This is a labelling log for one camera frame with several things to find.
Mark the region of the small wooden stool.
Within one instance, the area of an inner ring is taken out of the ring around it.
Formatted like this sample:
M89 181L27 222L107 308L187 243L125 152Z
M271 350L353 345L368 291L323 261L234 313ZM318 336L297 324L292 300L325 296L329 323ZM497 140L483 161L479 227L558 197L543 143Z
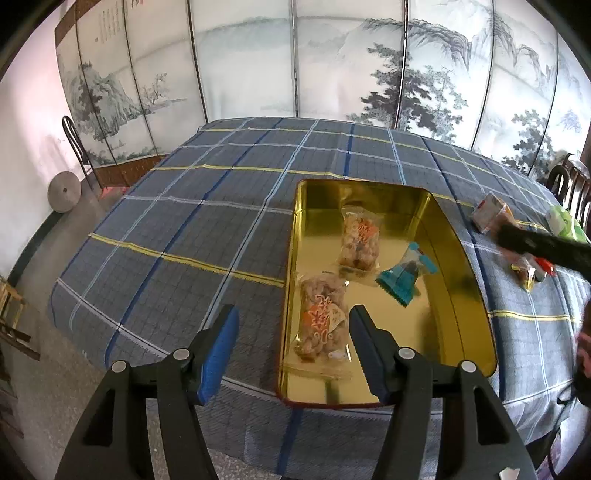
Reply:
M40 353L31 345L31 336L19 329L25 299L6 279L0 281L1 339L27 357L39 361Z

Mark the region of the teal candy packet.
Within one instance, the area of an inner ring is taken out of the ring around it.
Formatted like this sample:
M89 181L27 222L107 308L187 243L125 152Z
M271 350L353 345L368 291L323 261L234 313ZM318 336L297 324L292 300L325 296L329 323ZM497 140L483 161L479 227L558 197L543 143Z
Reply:
M416 287L418 279L438 271L435 262L423 252L419 244L412 242L394 267L377 275L376 283L403 307L408 307L420 295Z

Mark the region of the orange snack packet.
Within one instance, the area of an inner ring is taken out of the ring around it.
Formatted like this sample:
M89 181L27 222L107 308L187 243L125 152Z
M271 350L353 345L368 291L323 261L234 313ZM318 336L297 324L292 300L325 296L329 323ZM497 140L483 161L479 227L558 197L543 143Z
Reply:
M493 234L505 224L515 225L510 207L493 193L488 193L471 213L472 224L482 234Z

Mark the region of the plaid grey tablecloth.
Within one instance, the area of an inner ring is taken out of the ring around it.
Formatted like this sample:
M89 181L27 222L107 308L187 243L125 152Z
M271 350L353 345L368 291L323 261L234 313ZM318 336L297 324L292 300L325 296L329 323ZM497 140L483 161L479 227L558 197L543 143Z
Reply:
M198 412L207 445L298 479L368 479L386 411L297 410L274 394L294 193L305 178L341 177L434 194L487 305L498 352L492 386L524 441L549 433L590 287L560 270L525 291L495 245L469 231L469 215L491 192L541 227L554 197L506 165L411 133L295 118L201 127L86 238L53 288L49 316L92 364L140 365L235 305L239 335L221 391Z

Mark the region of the black metal stand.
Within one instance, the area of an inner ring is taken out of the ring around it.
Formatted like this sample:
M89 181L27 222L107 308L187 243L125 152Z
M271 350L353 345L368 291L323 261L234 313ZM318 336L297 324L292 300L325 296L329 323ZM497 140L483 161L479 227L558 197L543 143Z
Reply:
M91 189L93 189L93 186L91 185L91 180L89 178L89 176L92 175L94 177L94 184L97 185L97 187L100 189L100 192L103 192L103 185L100 182L97 174L95 173L95 169L90 161L89 154L82 145L81 139L76 130L73 120L69 116L64 115L61 119L61 125L66 139L68 140L70 147L72 148L74 155L76 156L77 161L82 169L84 178L88 186Z

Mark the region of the large fried twist bag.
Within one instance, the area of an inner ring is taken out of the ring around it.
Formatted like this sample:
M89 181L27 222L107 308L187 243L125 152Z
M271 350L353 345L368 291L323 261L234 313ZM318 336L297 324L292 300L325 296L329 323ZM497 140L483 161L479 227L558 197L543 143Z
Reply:
M290 345L290 369L308 377L345 380L352 376L348 281L331 272L301 278L297 335Z

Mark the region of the painted folding screen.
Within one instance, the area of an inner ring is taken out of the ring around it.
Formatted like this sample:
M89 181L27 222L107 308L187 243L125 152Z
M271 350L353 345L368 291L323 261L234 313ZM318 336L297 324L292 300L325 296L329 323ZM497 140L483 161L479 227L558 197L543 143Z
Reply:
M588 74L526 1L78 1L55 46L107 186L225 118L390 127L537 178L590 128Z

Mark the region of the green tissue pack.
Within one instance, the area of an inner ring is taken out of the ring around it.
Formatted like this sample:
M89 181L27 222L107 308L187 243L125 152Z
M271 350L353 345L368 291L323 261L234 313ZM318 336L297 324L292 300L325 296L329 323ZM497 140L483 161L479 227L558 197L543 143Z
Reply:
M546 220L552 235L564 240L590 243L579 222L561 205L551 206L546 213Z

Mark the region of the round grey disc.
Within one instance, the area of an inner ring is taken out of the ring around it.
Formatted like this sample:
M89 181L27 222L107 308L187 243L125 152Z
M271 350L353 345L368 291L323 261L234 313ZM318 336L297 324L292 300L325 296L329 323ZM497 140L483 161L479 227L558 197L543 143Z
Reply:
M52 210L57 213L71 211L81 197L81 183L70 171L58 173L49 183L47 199Z

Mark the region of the yellow cake packet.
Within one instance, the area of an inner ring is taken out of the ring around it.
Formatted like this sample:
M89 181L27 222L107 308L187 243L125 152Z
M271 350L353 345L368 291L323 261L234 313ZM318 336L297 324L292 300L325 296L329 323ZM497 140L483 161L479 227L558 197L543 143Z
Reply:
M536 282L536 268L526 258L521 257L511 264L511 269L521 287L530 293Z

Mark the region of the small fried twist bag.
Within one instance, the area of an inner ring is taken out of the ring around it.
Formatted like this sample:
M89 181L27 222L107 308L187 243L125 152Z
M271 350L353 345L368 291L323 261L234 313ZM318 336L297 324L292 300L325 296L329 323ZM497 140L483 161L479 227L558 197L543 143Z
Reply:
M359 277L378 268L382 216L361 205L345 205L342 213L342 237L338 265Z

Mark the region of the dark wooden chair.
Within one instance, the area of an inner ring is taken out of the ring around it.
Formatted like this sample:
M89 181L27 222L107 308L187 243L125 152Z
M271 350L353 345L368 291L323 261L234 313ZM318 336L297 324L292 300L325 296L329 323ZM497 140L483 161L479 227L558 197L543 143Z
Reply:
M590 173L573 155L556 159L550 168L546 187L559 204L582 226L590 215Z

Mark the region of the gold tin red toffee box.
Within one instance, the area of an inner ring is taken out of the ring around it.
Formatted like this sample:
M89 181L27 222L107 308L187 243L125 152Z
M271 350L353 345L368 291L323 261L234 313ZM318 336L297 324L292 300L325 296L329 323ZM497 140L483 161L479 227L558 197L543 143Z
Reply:
M378 268L363 277L338 265L341 209L349 204L382 216ZM419 244L439 271L421 276L416 284L420 295L403 307L376 283L376 277L394 267L412 242ZM348 308L365 306L376 326L389 331L401 346L443 365L468 359L487 377L495 372L497 353L485 301L463 245L435 194L370 181L302 180L294 195L276 380L276 393L284 403L332 409L379 403L370 393L353 344L349 379L308 377L290 369L290 345L297 335L300 310L298 283L304 276L322 272L348 281Z

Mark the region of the red snack pack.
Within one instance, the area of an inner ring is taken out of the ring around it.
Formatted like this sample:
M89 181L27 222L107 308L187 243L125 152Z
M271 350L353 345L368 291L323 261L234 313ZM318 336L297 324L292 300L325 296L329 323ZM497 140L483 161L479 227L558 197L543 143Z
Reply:
M541 257L535 257L534 258L536 264L539 266L539 268L547 275L550 276L554 276L556 274L555 272L555 266L552 262L543 259Z

